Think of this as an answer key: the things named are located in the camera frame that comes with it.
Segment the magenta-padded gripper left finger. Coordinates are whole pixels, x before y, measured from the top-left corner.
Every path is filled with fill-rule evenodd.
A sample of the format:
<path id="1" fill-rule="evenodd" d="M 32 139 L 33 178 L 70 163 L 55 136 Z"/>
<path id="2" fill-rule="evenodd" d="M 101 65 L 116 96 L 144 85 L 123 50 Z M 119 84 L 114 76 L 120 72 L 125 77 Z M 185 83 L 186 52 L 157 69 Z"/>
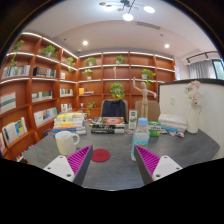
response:
<path id="1" fill-rule="evenodd" d="M 93 146 L 89 145 L 69 156 L 59 155 L 44 170 L 81 186 L 92 155 Z"/>

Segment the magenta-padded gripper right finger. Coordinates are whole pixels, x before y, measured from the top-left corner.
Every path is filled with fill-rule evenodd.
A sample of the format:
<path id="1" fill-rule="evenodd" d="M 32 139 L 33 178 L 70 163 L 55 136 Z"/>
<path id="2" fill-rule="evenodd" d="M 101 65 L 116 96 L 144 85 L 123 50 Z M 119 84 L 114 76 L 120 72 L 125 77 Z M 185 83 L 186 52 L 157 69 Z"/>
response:
<path id="1" fill-rule="evenodd" d="M 134 155 L 145 185 L 182 169 L 168 155 L 159 157 L 138 145 L 134 147 Z"/>

